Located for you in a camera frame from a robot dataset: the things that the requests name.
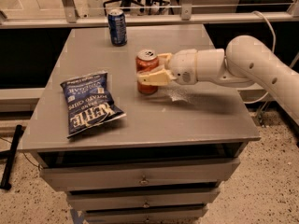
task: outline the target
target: kettle chips bag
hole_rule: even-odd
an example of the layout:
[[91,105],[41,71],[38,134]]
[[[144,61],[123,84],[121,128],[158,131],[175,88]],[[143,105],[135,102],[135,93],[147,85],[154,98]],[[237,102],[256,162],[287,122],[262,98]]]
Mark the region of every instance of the kettle chips bag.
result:
[[124,117],[107,90],[107,72],[71,78],[63,83],[68,107],[69,137],[93,126]]

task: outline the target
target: gray drawer cabinet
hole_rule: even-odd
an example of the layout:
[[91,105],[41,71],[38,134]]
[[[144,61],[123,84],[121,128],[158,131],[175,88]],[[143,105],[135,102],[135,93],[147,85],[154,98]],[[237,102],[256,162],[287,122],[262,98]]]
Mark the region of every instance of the gray drawer cabinet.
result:
[[65,191],[68,202],[90,223],[199,218],[220,193],[219,184],[239,165],[239,158],[231,156],[244,145],[115,149],[114,155],[100,150],[103,159],[95,155],[100,159],[95,165],[90,165],[93,157],[82,158],[90,153],[80,153],[80,164],[73,162],[77,152],[54,153],[51,159],[40,154],[51,166],[41,177],[55,190]]
[[[199,218],[260,135],[238,92],[208,82],[138,92],[135,56],[214,49],[200,24],[129,26],[113,47],[108,28],[73,29],[19,147],[43,167],[90,224]],[[108,71],[107,88],[127,116],[67,139],[69,78]]]

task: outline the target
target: red soda can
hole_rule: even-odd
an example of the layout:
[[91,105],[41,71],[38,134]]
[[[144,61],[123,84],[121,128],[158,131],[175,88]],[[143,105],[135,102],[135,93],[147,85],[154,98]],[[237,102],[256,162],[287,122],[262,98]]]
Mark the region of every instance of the red soda can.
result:
[[[153,49],[142,49],[136,56],[137,72],[147,72],[159,65],[159,58]],[[137,81],[137,88],[140,93],[153,94],[158,90],[157,86],[142,85]]]

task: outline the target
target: speckled floor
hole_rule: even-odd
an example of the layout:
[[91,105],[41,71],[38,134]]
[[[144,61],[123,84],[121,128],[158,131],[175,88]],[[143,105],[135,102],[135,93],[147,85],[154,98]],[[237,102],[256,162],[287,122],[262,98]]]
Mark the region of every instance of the speckled floor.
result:
[[[258,127],[262,139],[248,144],[241,165],[194,224],[299,223],[298,140],[277,111],[267,112],[264,121],[266,127]],[[0,149],[8,146],[0,141]],[[10,183],[10,191],[0,191],[0,224],[73,223],[65,194],[53,191],[21,153]]]

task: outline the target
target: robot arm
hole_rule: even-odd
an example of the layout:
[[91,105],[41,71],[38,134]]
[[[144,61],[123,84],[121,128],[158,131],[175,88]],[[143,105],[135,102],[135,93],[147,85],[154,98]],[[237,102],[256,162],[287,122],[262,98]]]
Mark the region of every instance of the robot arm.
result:
[[299,74],[258,39],[242,35],[223,49],[181,50],[160,55],[160,66],[137,74],[145,85],[163,86],[172,80],[180,85],[209,81],[221,86],[261,85],[299,124]]

